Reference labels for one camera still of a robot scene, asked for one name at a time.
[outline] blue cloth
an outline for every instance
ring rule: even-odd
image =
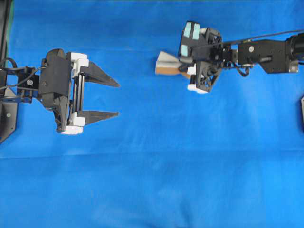
[[[304,68],[226,71],[207,95],[154,74],[161,50],[177,54],[187,20],[224,40],[303,29],[302,0],[15,7],[10,57],[38,67],[53,48],[88,54],[121,88],[87,83],[84,109],[120,115],[66,136],[39,102],[21,104],[0,146],[0,227],[304,226]]]

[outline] wire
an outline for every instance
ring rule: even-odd
[[[6,89],[6,88],[12,88],[12,87],[19,86],[19,85],[25,83],[25,82],[26,82],[27,80],[29,80],[31,77],[33,77],[33,75],[34,75],[37,71],[42,70],[42,69],[45,69],[45,68],[46,68],[45,66],[40,67],[40,68],[34,70],[29,76],[27,76],[26,78],[24,78],[22,81],[18,82],[17,84],[6,85],[6,86],[4,86],[4,87],[0,87],[0,90]]]
[[[1,70],[11,70],[11,71],[17,71],[17,70],[24,70],[25,67],[16,67],[16,68],[6,68],[6,67],[0,67]]]
[[[258,39],[258,38],[264,38],[264,37],[274,37],[274,36],[279,36],[282,34],[288,34],[288,33],[296,33],[296,32],[304,32],[304,29],[300,29],[300,30],[292,30],[292,31],[286,31],[286,32],[278,32],[278,33],[273,33],[273,34],[267,34],[267,35],[261,35],[261,36],[257,36],[257,37],[249,37],[246,39],[237,39],[237,40],[233,40],[233,41],[226,41],[226,42],[220,42],[217,44],[207,44],[207,45],[199,45],[199,46],[195,46],[192,49],[197,49],[197,48],[208,48],[208,47],[212,47],[215,45],[221,45],[221,44],[239,44],[243,41],[249,40],[249,39]]]
[[[238,73],[239,73],[240,75],[242,75],[243,77],[246,77],[246,76],[249,75],[249,68],[248,68],[248,67],[245,68],[245,73],[244,73],[244,72],[242,72],[242,71],[240,70],[240,68],[236,65],[235,62],[232,62],[232,64],[233,64],[233,66],[235,67],[235,69],[238,71]]]
[[[13,68],[17,68],[17,63],[14,59],[12,58],[4,58],[0,61],[0,66],[2,66],[3,64],[5,64],[6,61],[9,61],[12,65],[13,65]]]

